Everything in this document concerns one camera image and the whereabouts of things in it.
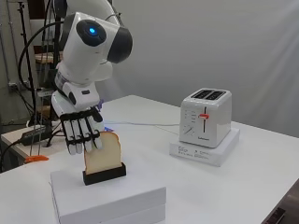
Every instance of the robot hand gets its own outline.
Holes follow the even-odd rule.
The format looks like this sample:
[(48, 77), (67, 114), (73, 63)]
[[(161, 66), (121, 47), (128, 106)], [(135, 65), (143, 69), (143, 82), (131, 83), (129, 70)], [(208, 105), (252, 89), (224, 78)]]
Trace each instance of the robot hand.
[(89, 110), (77, 111), (59, 92), (52, 95), (52, 104), (63, 125), (65, 141), (71, 155), (101, 149), (100, 132), (104, 130), (103, 119), (94, 106)]

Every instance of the white table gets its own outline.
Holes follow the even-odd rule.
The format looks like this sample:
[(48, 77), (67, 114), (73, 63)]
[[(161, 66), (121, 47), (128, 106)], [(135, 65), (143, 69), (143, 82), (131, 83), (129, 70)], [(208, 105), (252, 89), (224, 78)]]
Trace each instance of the white table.
[[(178, 107), (136, 96), (104, 104), (103, 115), (113, 121), (179, 123)], [(178, 127), (107, 126), (119, 135), (127, 165), (138, 163), (165, 182), (166, 222), (159, 224), (261, 223), (299, 177), (299, 139), (287, 135), (233, 122), (241, 130), (240, 142), (217, 168), (168, 155)], [(65, 149), (49, 161), (0, 175), (1, 223), (54, 224), (50, 172), (75, 166), (83, 169), (82, 155), (71, 157)]]

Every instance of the label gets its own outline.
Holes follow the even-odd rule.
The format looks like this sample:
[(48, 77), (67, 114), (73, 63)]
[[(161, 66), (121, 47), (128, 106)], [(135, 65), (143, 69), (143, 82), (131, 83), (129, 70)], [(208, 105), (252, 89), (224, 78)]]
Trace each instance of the label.
[(175, 154), (178, 154), (179, 156), (183, 156), (186, 158), (191, 159), (199, 159), (199, 160), (210, 160), (212, 155), (210, 155), (208, 152), (197, 150), (197, 149), (191, 149), (181, 146), (173, 145), (175, 148)]

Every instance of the toaster slot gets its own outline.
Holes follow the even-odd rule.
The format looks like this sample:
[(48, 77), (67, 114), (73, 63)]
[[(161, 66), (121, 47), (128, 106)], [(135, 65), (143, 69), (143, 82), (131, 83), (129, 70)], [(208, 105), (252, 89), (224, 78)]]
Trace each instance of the toaster slot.
[(221, 96), (225, 94), (225, 91), (214, 91), (212, 94), (210, 94), (206, 100), (215, 101), (221, 98)]
[(205, 97), (207, 97), (212, 92), (213, 91), (210, 91), (210, 90), (202, 90), (202, 91), (197, 92), (192, 98), (204, 99)]

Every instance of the blue light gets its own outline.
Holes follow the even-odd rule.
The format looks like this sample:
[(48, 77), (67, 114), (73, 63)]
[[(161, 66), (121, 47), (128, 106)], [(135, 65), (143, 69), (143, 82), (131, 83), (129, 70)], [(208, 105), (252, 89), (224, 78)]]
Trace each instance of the blue light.
[(91, 34), (94, 34), (95, 30), (93, 28), (90, 28), (90, 32), (91, 32)]

